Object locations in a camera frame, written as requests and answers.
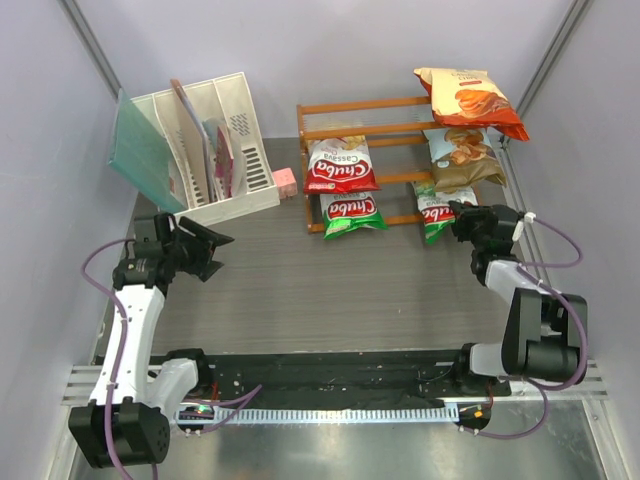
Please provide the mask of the beige orange cassava chips bag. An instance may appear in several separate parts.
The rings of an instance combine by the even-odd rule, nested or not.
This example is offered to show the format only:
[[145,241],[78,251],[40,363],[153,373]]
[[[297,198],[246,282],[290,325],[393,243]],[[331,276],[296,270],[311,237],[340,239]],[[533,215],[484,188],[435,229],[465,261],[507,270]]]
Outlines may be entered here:
[[414,75],[427,91],[439,124],[494,128],[512,139],[530,140],[516,110],[487,71],[421,67]]

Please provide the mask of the light blue cassava chips bag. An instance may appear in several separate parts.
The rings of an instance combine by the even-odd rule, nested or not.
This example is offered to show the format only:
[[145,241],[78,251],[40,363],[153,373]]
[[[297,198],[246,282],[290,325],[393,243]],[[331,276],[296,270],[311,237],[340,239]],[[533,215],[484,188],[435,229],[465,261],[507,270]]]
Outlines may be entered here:
[[424,130],[435,190],[452,193],[481,181],[507,184],[487,130],[448,127]]

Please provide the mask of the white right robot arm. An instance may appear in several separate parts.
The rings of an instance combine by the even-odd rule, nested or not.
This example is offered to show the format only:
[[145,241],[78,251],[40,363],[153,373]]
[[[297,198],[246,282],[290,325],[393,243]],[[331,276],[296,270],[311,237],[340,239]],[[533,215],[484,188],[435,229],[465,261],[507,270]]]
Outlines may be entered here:
[[556,268],[579,264],[583,258],[579,246],[532,212],[460,201],[451,201],[449,206],[454,215],[454,236],[473,245],[472,273],[509,306],[501,342],[462,347],[451,371],[455,389],[472,395],[488,378],[524,378],[549,391],[581,383],[588,363],[586,300],[563,293],[528,271],[530,267],[549,269],[549,264],[524,262],[513,253],[528,224],[544,226],[575,249],[577,258],[556,263]]

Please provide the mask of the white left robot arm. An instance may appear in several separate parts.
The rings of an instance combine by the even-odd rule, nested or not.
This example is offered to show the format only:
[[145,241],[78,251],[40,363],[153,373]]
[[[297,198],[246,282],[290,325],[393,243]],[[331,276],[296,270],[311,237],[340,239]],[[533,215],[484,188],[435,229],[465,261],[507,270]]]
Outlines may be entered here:
[[232,242],[187,217],[139,217],[134,235],[120,240],[125,253],[110,287],[88,272],[83,278],[114,305],[114,319],[99,377],[86,405],[71,410],[68,427],[88,463],[156,469],[167,456],[174,415],[182,401],[205,397],[214,383],[199,348],[169,353],[155,378],[148,375],[153,338],[169,287],[179,273],[205,282],[222,266],[217,248]]

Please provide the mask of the red Chuba chips bag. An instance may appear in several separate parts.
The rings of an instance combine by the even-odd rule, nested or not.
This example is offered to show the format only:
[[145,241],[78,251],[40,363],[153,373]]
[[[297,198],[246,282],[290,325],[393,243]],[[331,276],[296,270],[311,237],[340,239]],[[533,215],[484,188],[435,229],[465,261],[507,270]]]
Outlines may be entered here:
[[308,140],[305,194],[349,194],[380,189],[366,138]]

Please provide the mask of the green Chuba bag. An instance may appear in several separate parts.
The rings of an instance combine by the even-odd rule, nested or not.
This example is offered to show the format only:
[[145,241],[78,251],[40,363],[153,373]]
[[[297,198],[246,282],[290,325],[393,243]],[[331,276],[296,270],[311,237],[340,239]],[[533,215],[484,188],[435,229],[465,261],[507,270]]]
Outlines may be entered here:
[[418,211],[423,217],[427,245],[435,243],[444,230],[455,222],[455,215],[450,206],[451,201],[478,205],[477,196],[472,187],[462,188],[453,193],[444,193],[436,191],[431,180],[414,182],[412,186]]
[[325,240],[362,228],[388,229],[371,192],[321,194],[320,206]]

